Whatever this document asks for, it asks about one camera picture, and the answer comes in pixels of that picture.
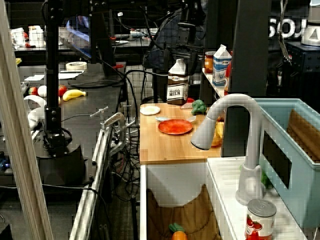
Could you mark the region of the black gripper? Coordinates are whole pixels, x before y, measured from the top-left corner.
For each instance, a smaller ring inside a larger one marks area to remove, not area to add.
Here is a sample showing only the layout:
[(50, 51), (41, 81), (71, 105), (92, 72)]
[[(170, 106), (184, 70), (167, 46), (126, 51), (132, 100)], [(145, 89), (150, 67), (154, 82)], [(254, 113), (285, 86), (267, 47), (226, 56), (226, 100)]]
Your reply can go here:
[(171, 30), (169, 42), (163, 51), (163, 65), (171, 66), (173, 61), (172, 53), (190, 53), (188, 60), (188, 75), (195, 73), (198, 64), (198, 53), (203, 46), (196, 44), (196, 26), (192, 23), (178, 22)]

